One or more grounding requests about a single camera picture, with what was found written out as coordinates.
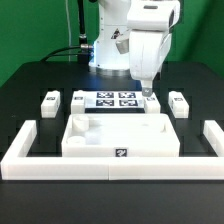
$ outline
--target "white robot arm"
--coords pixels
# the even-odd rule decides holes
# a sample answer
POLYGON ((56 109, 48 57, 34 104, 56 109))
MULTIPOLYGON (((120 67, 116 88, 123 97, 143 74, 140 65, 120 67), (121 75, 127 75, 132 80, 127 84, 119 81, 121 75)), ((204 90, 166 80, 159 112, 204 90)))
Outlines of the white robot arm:
POLYGON ((132 78, 141 81, 143 96, 150 96, 152 81, 170 50, 170 28, 179 20, 179 1, 98 2, 100 34, 94 43, 90 70, 104 75, 124 75, 130 69, 132 78))
POLYGON ((180 3, 173 1, 132 0, 127 15, 130 73, 140 80, 143 96, 152 94, 152 81, 171 47, 170 28, 180 16, 180 3))

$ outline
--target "small white block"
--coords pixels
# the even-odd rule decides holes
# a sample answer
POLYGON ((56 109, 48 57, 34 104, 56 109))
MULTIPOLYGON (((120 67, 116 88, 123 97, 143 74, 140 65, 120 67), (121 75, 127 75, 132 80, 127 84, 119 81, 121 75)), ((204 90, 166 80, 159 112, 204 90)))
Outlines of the small white block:
POLYGON ((170 92, 168 104, 175 118, 188 118, 189 105, 181 92, 170 92))
POLYGON ((153 93, 151 97, 144 97, 144 109, 146 114, 160 113, 161 106, 155 93, 153 93))
POLYGON ((224 132, 216 121, 205 121, 203 134, 219 157, 224 157, 224 132))
POLYGON ((71 114, 85 113, 85 92, 82 90, 73 93, 71 102, 71 114))
POLYGON ((54 118, 56 117, 58 108, 60 106, 60 92, 52 91, 48 92, 41 104, 41 115, 43 118, 54 118))

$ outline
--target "white cube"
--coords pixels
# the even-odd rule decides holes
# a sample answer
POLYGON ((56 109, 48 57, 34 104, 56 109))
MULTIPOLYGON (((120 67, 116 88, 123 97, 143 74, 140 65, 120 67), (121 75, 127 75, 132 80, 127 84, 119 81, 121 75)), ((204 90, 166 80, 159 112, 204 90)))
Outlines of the white cube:
POLYGON ((71 114, 84 114, 85 113, 85 92, 82 90, 73 93, 71 102, 71 114))
POLYGON ((144 109, 146 114, 159 114, 161 110, 160 103, 155 95, 144 97, 144 109))
POLYGON ((41 104, 41 116, 43 118, 55 118, 60 106, 60 92, 47 92, 43 103, 41 104))
POLYGON ((189 105, 181 92, 170 92, 168 103, 175 118, 188 118, 189 105))

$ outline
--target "black table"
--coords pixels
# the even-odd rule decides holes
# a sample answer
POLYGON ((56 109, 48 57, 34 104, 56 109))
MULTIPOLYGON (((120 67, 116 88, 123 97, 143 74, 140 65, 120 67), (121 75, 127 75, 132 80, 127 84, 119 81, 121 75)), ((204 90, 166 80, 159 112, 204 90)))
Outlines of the black table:
MULTIPOLYGON (((167 63, 154 82, 162 112, 170 116, 181 142, 180 156, 216 156, 202 134, 204 120, 224 127, 224 80, 199 63, 167 63), (168 93, 181 91, 189 119, 175 119, 168 93)), ((106 78, 76 63, 22 65, 0 89, 0 156, 23 122, 35 119, 38 136, 28 156, 61 156, 60 142, 72 93, 136 91, 130 77, 106 78), (42 119, 47 93, 59 90, 55 119, 42 119)), ((224 181, 1 181, 0 223, 223 223, 224 181)))

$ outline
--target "white platform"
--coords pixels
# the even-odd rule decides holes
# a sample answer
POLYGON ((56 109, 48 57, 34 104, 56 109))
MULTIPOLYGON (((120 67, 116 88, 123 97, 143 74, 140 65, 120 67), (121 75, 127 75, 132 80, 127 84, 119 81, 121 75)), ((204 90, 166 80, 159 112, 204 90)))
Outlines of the white platform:
POLYGON ((36 122, 26 121, 1 161, 4 180, 224 180, 223 157, 28 158, 36 133, 36 122))
POLYGON ((69 117, 62 155, 177 157, 179 146, 165 114, 79 114, 69 117))

